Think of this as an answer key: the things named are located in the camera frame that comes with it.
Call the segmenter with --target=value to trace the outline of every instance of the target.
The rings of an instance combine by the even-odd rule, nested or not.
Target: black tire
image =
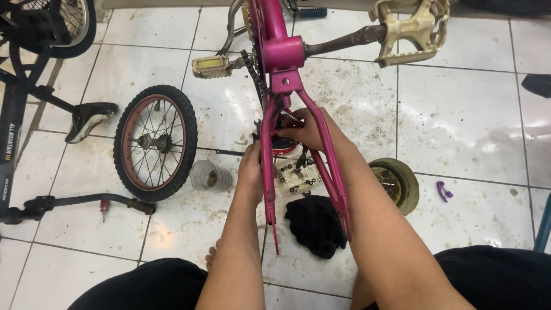
[[[126,121],[136,105],[144,98],[151,95],[164,95],[177,105],[180,109],[182,117],[185,123],[185,136],[186,145],[181,160],[181,165],[178,171],[174,171],[174,178],[165,186],[155,191],[145,191],[135,186],[128,177],[123,162],[122,162],[122,135],[126,125]],[[197,119],[195,118],[195,111],[191,105],[190,100],[179,89],[170,85],[156,85],[149,87],[139,93],[130,104],[126,107],[125,111],[121,115],[121,119],[117,125],[117,131],[115,133],[115,143],[113,148],[113,158],[115,160],[115,169],[120,177],[122,184],[134,195],[136,198],[145,202],[156,202],[167,199],[177,192],[190,173],[191,166],[195,159],[195,152],[197,150]]]
[[[94,39],[96,37],[96,11],[94,9],[94,1],[93,0],[84,0],[84,1],[86,1],[88,5],[88,20],[90,21],[86,36],[82,39],[81,42],[73,46],[68,46],[68,47],[53,46],[52,54],[50,55],[50,57],[59,58],[59,59],[74,58],[84,54],[92,46],[92,43],[94,43]],[[42,47],[34,46],[34,45],[25,45],[25,44],[21,44],[21,48],[26,49],[35,54],[40,54],[42,50]]]

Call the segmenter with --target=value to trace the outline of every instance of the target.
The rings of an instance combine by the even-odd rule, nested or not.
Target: bicycle pedal
[[[218,78],[231,76],[230,61],[225,55],[195,58],[191,62],[193,76],[198,78]]]
[[[398,20],[391,9],[417,6],[415,13],[405,20]],[[446,25],[450,16],[448,0],[379,0],[369,11],[372,22],[376,19],[387,26],[387,34],[381,42],[381,51],[375,62],[381,68],[433,58],[446,41]],[[394,44],[405,39],[416,52],[391,54]]]

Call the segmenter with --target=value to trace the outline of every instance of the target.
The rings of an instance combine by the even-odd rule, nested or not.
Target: bicycle fork
[[[321,174],[321,178],[323,179],[323,183],[325,184],[327,192],[333,202],[333,206],[337,212],[339,221],[341,222],[343,233],[348,237],[348,240],[351,241],[352,232],[350,229],[350,218],[348,214],[348,196],[344,188],[341,171],[339,169],[337,157],[333,149],[333,143],[331,142],[331,137],[329,135],[329,128],[327,127],[327,123],[325,122],[325,118],[323,117],[320,108],[318,108],[316,103],[304,91],[300,75],[296,69],[273,72],[271,74],[271,86],[272,90],[279,95],[288,96],[291,92],[295,91],[312,113],[320,133],[323,149],[326,150],[327,165],[329,166],[329,171],[331,174],[327,171],[319,152],[310,150],[310,153],[312,154],[312,158],[314,159],[317,169]],[[262,150],[262,181],[264,185],[264,209],[266,212],[266,222],[267,224],[272,225],[276,248],[275,252],[279,255],[276,232],[276,191],[274,188],[274,171],[272,162],[272,136],[277,134],[277,130],[274,129],[277,118],[277,115],[274,116],[275,109],[276,104],[274,100],[270,98],[266,110],[264,111],[264,119],[261,123],[260,141]]]

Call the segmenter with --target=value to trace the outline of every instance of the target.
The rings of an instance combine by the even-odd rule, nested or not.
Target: bicycle wheel
[[[185,183],[197,149],[197,120],[177,88],[157,85],[126,107],[115,133],[115,168],[125,187],[146,202],[166,199]]]
[[[23,5],[23,9],[57,9],[71,34],[71,43],[52,47],[52,58],[73,58],[86,52],[96,36],[96,11],[93,0],[35,0]],[[39,54],[41,47],[21,45]]]

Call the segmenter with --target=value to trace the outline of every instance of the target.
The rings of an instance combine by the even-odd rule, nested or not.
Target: blue grip
[[[306,17],[306,18],[323,18],[327,16],[327,9],[326,8],[300,9],[299,16]]]

